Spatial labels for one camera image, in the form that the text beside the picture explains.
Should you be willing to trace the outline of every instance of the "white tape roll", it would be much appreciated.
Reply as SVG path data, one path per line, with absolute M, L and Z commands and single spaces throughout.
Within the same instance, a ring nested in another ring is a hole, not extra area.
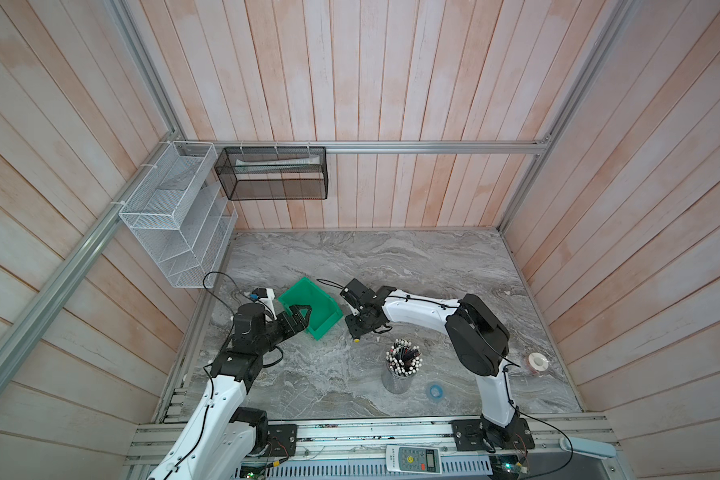
M 533 352 L 528 355 L 528 364 L 531 369 L 536 370 L 537 372 L 543 372 L 544 370 L 550 368 L 550 361 L 547 360 L 546 356 L 541 355 L 538 352 Z

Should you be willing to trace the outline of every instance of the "white wire basket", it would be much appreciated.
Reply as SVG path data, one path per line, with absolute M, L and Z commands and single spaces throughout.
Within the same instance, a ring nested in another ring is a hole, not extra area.
M 132 229 L 178 230 L 215 161 L 211 143 L 171 142 L 125 202 L 120 218 Z
M 206 274 L 219 269 L 237 221 L 237 212 L 225 215 L 221 183 L 202 186 L 215 155 L 212 144 L 173 142 L 120 212 L 174 287 L 203 288 Z

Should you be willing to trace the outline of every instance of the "black mesh basket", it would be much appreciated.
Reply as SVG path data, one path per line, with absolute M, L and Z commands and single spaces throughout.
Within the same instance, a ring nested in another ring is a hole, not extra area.
M 216 161 L 216 174 L 230 200 L 328 198 L 322 147 L 227 147 Z

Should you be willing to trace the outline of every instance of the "gray marble countertop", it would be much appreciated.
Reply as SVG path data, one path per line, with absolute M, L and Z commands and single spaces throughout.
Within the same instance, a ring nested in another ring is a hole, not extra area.
M 474 293 L 507 326 L 510 386 L 520 409 L 528 413 L 581 412 L 560 361 L 523 287 L 518 272 L 494 230 L 449 232 L 309 232 L 238 234 L 225 271 L 241 289 L 265 286 L 282 294 L 304 276 L 345 284 L 353 277 L 373 289 L 391 285 L 409 293 L 461 298 Z M 349 313 L 338 291 L 331 294 Z M 232 285 L 220 295 L 233 307 Z M 340 320 L 319 341 L 303 332 L 280 344 L 285 359 L 262 370 L 245 405 L 265 409 L 270 418 L 367 418 L 380 416 L 452 416 L 480 413 L 474 375 L 456 358 L 450 339 L 433 330 L 394 323 L 382 335 L 370 333 L 355 343 Z M 216 302 L 182 408 L 188 418 L 200 400 L 210 363 L 230 328 L 230 312 Z M 394 339 L 420 345 L 423 367 L 411 389 L 393 395 L 382 386 L 384 352 Z M 541 352 L 550 368 L 541 375 L 527 367 L 528 355 Z M 276 360 L 268 353 L 265 362 Z M 436 382 L 444 398 L 429 398 Z

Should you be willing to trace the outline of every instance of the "white robotic arm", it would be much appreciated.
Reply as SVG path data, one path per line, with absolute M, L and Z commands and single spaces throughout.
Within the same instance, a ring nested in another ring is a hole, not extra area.
M 435 299 L 390 286 L 373 291 L 353 279 L 342 289 L 352 315 L 345 320 L 355 339 L 386 326 L 406 322 L 439 331 L 451 338 L 462 365 L 474 373 L 482 402 L 482 444 L 492 452 L 527 430 L 514 408 L 505 375 L 509 365 L 509 332 L 475 295 L 463 299 Z
M 264 354 L 304 330 L 312 308 L 292 306 L 291 315 L 280 313 L 275 318 L 273 297 L 271 289 L 257 289 L 250 297 L 256 302 L 240 306 L 232 318 L 232 331 L 211 364 L 200 404 L 150 480 L 228 479 L 245 456 L 275 450 L 271 443 L 265 450 L 266 412 L 240 405 L 266 367 Z
M 433 299 L 395 290 L 384 300 L 382 308 L 391 322 L 412 323 L 448 335 L 445 329 L 446 319 L 456 313 L 457 308 L 443 309 L 438 303 L 457 306 L 459 300 Z M 507 360 L 502 359 L 499 370 L 503 371 L 506 366 Z M 511 390 L 506 382 L 506 376 L 475 374 L 474 378 L 480 391 L 483 416 L 498 426 L 506 427 L 514 415 L 514 408 L 510 405 Z
M 200 404 L 150 480 L 230 478 L 255 445 L 256 428 L 230 422 L 246 398 L 246 387 L 233 376 L 208 381 Z

